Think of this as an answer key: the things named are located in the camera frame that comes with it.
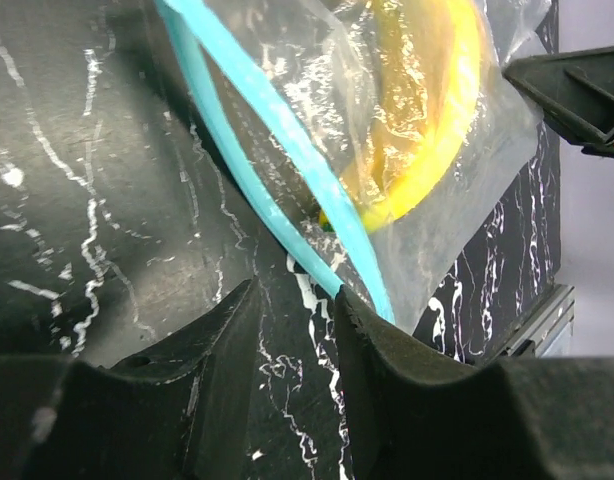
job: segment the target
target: yellow tube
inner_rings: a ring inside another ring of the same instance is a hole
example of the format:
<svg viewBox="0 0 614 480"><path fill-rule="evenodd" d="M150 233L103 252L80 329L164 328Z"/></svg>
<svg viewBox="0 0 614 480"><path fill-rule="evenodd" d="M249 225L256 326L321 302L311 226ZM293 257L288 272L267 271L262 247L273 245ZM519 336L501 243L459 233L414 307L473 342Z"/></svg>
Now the yellow tube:
<svg viewBox="0 0 614 480"><path fill-rule="evenodd" d="M367 148L340 177L369 233L415 208L453 163L476 112L485 47L471 0L371 6L380 109Z"/></svg>

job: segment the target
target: black marble countertop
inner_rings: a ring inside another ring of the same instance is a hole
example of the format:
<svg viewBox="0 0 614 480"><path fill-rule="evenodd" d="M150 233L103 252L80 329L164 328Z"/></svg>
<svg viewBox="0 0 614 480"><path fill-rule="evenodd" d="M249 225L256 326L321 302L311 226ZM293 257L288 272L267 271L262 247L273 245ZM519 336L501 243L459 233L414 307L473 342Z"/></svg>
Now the black marble countertop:
<svg viewBox="0 0 614 480"><path fill-rule="evenodd" d="M109 366L257 275L245 477L352 478L331 301L235 187L148 10L0 2L0 352ZM550 51L557 18L539 29ZM537 134L415 332L459 361L491 359L559 268L558 139Z"/></svg>

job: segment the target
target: clear plastic bag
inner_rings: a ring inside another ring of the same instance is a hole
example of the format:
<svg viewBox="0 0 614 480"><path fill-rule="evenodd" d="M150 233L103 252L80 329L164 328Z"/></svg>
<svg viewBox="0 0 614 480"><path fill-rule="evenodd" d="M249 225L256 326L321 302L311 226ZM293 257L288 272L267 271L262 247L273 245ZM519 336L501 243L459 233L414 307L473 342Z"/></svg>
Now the clear plastic bag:
<svg viewBox="0 0 614 480"><path fill-rule="evenodd" d="M549 0L157 0L236 181L331 295L411 333L537 146L501 65Z"/></svg>

